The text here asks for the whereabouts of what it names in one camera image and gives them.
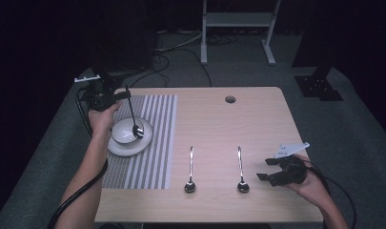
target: spoon handle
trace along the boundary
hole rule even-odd
[[[240,177],[242,178],[242,181],[243,181],[242,151],[240,149],[240,146],[237,147],[237,156],[239,157]]]
[[[125,86],[125,91],[127,91],[127,92],[129,91],[128,90],[128,85]],[[136,125],[136,123],[135,123],[135,116],[133,115],[133,108],[132,108],[132,104],[131,104],[131,97],[128,97],[128,103],[130,104],[130,110],[131,110],[133,125]]]
[[[193,177],[193,146],[190,148],[190,181]]]

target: black equipment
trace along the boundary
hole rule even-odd
[[[266,159],[268,165],[278,165],[282,171],[267,175],[257,174],[260,180],[266,180],[274,186],[282,186],[289,183],[302,183],[306,178],[307,168],[303,161],[296,156]]]

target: striped placemat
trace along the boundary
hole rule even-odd
[[[136,156],[122,157],[109,153],[109,168],[103,178],[103,188],[168,189],[177,95],[133,95],[131,102],[133,114],[152,124],[152,141]],[[123,100],[114,115],[114,122],[131,116],[128,100]]]

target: cable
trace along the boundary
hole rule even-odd
[[[190,51],[190,50],[187,50],[187,49],[174,49],[174,50],[167,51],[167,52],[174,52],[174,51],[184,51],[184,52],[189,52],[189,53],[191,53],[193,56],[195,56],[195,59],[198,61],[198,63],[199,63],[199,65],[201,66],[202,70],[205,72],[205,75],[207,75],[207,78],[208,78],[210,87],[213,86],[213,82],[211,81],[210,75],[208,74],[208,72],[207,72],[207,70],[205,69],[205,67],[201,64],[201,60],[200,60],[199,57],[195,54],[195,52]]]
[[[147,73],[147,74],[144,74],[144,75],[140,76],[138,79],[136,79],[135,81],[133,81],[133,83],[131,84],[130,88],[132,88],[132,87],[133,87],[137,82],[139,82],[140,80],[142,80],[142,79],[144,79],[144,78],[146,78],[146,77],[148,77],[148,76],[150,76],[150,75],[153,75],[153,74],[155,74],[155,73],[158,73],[158,74],[162,77],[162,79],[163,79],[163,81],[164,81],[164,83],[165,83],[165,88],[168,87],[168,83],[169,83],[170,79],[169,79],[166,75],[164,75],[163,73],[161,73],[161,72],[164,71],[165,69],[167,69],[167,68],[169,67],[170,60],[169,60],[169,58],[167,58],[167,57],[164,56],[164,55],[158,54],[157,56],[159,56],[159,57],[164,58],[164,59],[167,60],[165,67],[163,67],[163,68],[160,69],[160,70],[156,70],[155,68],[152,68],[152,70],[153,70],[152,73]]]
[[[81,91],[86,91],[86,87],[85,88],[81,88],[81,89],[79,89],[77,91],[76,97],[74,98],[74,101],[76,102],[77,110],[79,111],[80,116],[82,117],[83,124],[85,124],[86,130],[88,130],[89,135],[91,135],[91,125],[89,124],[90,123],[89,119],[86,117],[85,112],[83,111],[82,104],[80,102],[79,93]]]
[[[234,0],[232,0],[230,3],[229,3],[229,6],[225,9],[225,11],[228,11],[229,8],[231,7],[232,3],[234,2]]]
[[[356,228],[356,205],[354,204],[354,201],[351,198],[351,196],[348,194],[348,192],[340,184],[338,184],[338,182],[334,181],[333,179],[331,179],[329,177],[323,176],[321,174],[320,169],[314,163],[312,163],[309,160],[302,160],[302,161],[303,162],[308,162],[308,163],[312,164],[313,167],[307,167],[307,166],[298,165],[298,164],[289,164],[289,165],[290,166],[295,166],[295,167],[300,167],[300,168],[305,167],[307,170],[309,170],[312,173],[314,173],[320,179],[320,181],[323,183],[323,185],[326,188],[326,191],[328,192],[329,195],[331,195],[331,193],[330,193],[329,185],[328,185],[326,180],[332,182],[336,187],[338,187],[341,190],[341,192],[343,192],[344,195],[347,197],[347,199],[350,201],[350,204],[351,204],[351,207],[352,207],[352,210],[353,210],[353,222],[352,222],[351,228],[352,229]]]
[[[181,44],[178,44],[178,45],[175,45],[175,46],[172,46],[172,47],[168,47],[168,48],[165,48],[165,49],[158,49],[157,51],[158,52],[168,52],[170,50],[174,50],[176,48],[179,48],[179,47],[182,47],[182,46],[185,46],[185,45],[188,45],[190,43],[192,43],[193,41],[195,41],[196,39],[198,39],[199,37],[202,36],[202,33],[200,33],[198,36],[192,38],[192,39],[189,39],[187,41],[184,41],[183,43]]]
[[[69,205],[71,205],[77,198],[79,198],[80,195],[82,195],[88,189],[90,189],[93,186],[93,184],[97,182],[97,180],[99,180],[102,176],[104,176],[108,167],[109,167],[109,162],[106,160],[106,162],[104,163],[103,169],[95,178],[93,178],[91,181],[89,181],[87,184],[85,184],[83,187],[77,190],[73,195],[71,195],[67,200],[65,200],[65,202],[62,203],[61,206],[59,206],[59,208],[53,214],[50,220],[50,223],[48,224],[48,229],[53,229],[55,227],[55,224],[58,221],[59,217],[69,207]]]
[[[219,35],[219,34],[213,34],[209,37],[207,44],[211,46],[227,46],[237,41],[237,36],[235,35]]]

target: spoon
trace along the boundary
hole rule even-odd
[[[186,193],[195,191],[195,184],[193,183],[193,146],[190,148],[190,180],[184,186]]]
[[[125,86],[125,90],[128,92],[128,85]],[[132,127],[132,133],[137,139],[142,139],[144,136],[143,129],[141,129],[138,125],[136,125],[135,122],[135,116],[133,115],[133,109],[131,104],[131,97],[128,97],[128,102],[130,103],[130,109],[131,109],[131,115],[133,120],[133,127]]]
[[[240,182],[237,184],[237,189],[241,193],[248,193],[250,188],[249,184],[247,184],[243,179],[243,169],[242,169],[242,151],[240,146],[237,147],[237,155],[239,157],[239,167],[240,167]]]

